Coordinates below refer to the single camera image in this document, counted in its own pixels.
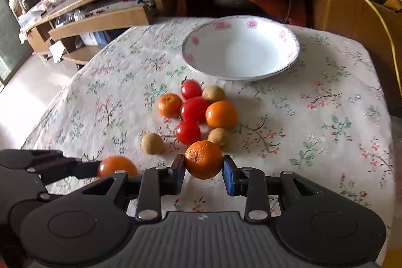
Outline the large red-orange tomato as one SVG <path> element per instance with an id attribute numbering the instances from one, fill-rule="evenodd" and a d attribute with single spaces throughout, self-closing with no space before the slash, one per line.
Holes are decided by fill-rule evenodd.
<path id="1" fill-rule="evenodd" d="M 97 176 L 103 178 L 115 171 L 125 171 L 128 176 L 137 176 L 138 171 L 135 164 L 124 156 L 110 156 L 100 162 L 97 170 Z"/>

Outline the tan longan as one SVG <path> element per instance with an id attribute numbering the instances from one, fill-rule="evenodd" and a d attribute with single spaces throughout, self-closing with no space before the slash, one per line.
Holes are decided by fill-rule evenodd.
<path id="1" fill-rule="evenodd" d="M 160 154 L 164 150 L 164 141 L 156 133 L 146 133 L 141 140 L 141 148 L 146 154 Z"/>
<path id="2" fill-rule="evenodd" d="M 214 103 L 217 101 L 225 101 L 226 93 L 219 86 L 208 85 L 202 91 L 202 98 L 208 101 L 209 103 Z"/>
<path id="3" fill-rule="evenodd" d="M 226 129 L 215 128 L 209 133 L 207 140 L 224 149 L 230 144 L 231 134 Z"/>

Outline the rough orange mandarin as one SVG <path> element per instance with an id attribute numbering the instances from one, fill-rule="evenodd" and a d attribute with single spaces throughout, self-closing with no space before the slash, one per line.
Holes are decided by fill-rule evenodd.
<path id="1" fill-rule="evenodd" d="M 185 167 L 200 180 L 213 178 L 222 168 L 223 155 L 213 142 L 202 140 L 190 145 L 185 152 Z"/>

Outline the red cherry tomato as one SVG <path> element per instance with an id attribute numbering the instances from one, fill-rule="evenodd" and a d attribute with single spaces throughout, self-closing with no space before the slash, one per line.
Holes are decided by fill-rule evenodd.
<path id="1" fill-rule="evenodd" d="M 184 120 L 176 127 L 176 138 L 185 145 L 192 145 L 201 140 L 200 128 L 195 122 Z"/>
<path id="2" fill-rule="evenodd" d="M 181 84 L 181 96 L 186 100 L 202 96 L 202 87 L 195 80 L 184 80 Z"/>
<path id="3" fill-rule="evenodd" d="M 206 121 L 206 111 L 210 106 L 209 102 L 202 96 L 188 99 L 180 108 L 182 120 L 190 120 L 197 124 L 202 124 Z"/>

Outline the smooth orange mandarin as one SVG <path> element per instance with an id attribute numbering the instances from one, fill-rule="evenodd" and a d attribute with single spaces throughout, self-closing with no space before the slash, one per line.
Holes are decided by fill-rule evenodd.
<path id="1" fill-rule="evenodd" d="M 238 114 L 235 106 L 228 101 L 217 101 L 212 103 L 206 111 L 206 122 L 212 129 L 234 128 L 238 122 Z"/>

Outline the small orange mandarin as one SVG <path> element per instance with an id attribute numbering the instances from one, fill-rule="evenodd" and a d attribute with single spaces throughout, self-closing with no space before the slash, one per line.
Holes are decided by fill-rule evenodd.
<path id="1" fill-rule="evenodd" d="M 165 118 L 177 118 L 183 101 L 177 94 L 166 93 L 157 102 L 158 113 Z"/>

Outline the floral white tablecloth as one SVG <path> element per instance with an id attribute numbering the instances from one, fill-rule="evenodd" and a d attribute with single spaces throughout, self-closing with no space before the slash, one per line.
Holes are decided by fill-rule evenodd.
<path id="1" fill-rule="evenodd" d="M 53 99 L 25 141 L 27 149 L 61 150 L 85 161 L 110 155 L 138 170 L 168 166 L 185 146 L 176 120 L 157 101 L 184 79 L 211 85 L 181 56 L 188 34 L 204 19 L 171 19 L 133 27 L 107 45 Z M 390 116 L 369 53 L 358 42 L 294 27 L 300 56 L 287 71 L 260 82 L 219 82 L 238 112 L 227 152 L 240 167 L 278 176 L 299 174 L 385 225 L 394 211 Z M 156 133 L 160 154 L 143 152 Z M 162 199 L 167 219 L 145 227 L 108 267 L 303 267 L 272 231 L 238 221 L 245 199 L 227 194 L 221 176 L 186 175 L 181 194 Z"/>

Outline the white floral ceramic bowl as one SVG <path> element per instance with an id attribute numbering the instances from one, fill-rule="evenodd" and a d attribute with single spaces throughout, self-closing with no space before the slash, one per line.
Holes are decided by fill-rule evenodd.
<path id="1" fill-rule="evenodd" d="M 228 16 L 193 29 L 181 46 L 195 71 L 228 81 L 258 81 L 292 66 L 297 36 L 284 24 L 257 16 Z"/>

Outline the silver set-top box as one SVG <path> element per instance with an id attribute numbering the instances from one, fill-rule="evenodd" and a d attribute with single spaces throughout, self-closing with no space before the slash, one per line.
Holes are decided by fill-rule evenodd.
<path id="1" fill-rule="evenodd" d="M 91 16 L 98 16 L 108 12 L 125 10 L 127 8 L 138 6 L 152 8 L 154 5 L 155 0 L 99 0 L 56 18 L 55 27 L 59 28 L 72 22 L 77 22 Z"/>

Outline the wooden tv stand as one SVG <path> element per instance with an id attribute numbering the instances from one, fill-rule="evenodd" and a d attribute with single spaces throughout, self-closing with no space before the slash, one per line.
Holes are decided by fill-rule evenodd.
<path id="1" fill-rule="evenodd" d="M 61 41 L 72 52 L 81 33 L 112 31 L 148 25 L 163 16 L 174 14 L 178 0 L 155 0 L 152 8 L 138 6 L 85 18 L 65 27 L 55 27 L 55 19 L 70 11 L 99 0 L 61 1 L 48 14 L 26 28 L 25 35 L 35 52 L 42 55 L 55 41 Z M 362 43 L 373 56 L 386 100 L 401 105 L 401 12 L 367 0 L 305 0 L 307 25 L 323 31 L 339 33 Z"/>

